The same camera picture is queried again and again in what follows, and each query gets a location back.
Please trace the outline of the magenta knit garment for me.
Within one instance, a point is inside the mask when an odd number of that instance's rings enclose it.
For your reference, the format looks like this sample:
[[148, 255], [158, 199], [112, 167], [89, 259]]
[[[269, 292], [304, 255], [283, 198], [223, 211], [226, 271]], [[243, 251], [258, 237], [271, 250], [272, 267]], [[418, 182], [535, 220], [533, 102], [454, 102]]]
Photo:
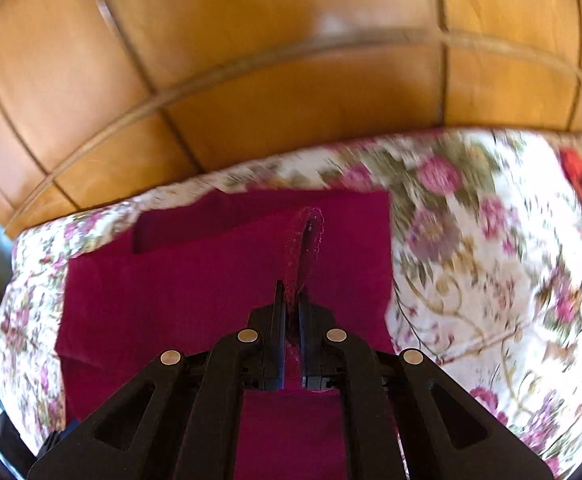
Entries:
[[297, 300], [390, 348], [384, 191], [211, 192], [70, 260], [56, 353], [77, 426], [163, 352], [210, 351], [284, 287], [284, 385], [242, 393], [229, 479], [348, 479], [340, 395], [302, 385]]

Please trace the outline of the floral bedspread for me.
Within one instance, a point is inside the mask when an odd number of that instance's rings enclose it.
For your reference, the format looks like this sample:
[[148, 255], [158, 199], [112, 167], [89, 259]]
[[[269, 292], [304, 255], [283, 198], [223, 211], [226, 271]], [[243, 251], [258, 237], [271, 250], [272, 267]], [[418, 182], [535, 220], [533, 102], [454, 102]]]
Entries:
[[582, 466], [582, 205], [561, 141], [446, 130], [272, 156], [154, 188], [21, 234], [0, 306], [0, 399], [33, 451], [67, 411], [54, 345], [70, 258], [110, 247], [138, 215], [212, 191], [385, 188], [394, 294], [384, 333], [416, 346], [560, 479]]

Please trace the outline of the wooden wardrobe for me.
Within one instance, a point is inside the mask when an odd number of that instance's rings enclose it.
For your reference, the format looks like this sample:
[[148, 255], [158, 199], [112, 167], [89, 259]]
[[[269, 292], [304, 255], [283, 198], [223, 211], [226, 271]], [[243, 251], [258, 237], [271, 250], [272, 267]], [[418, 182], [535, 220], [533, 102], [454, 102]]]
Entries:
[[0, 223], [438, 126], [582, 132], [582, 0], [0, 0]]

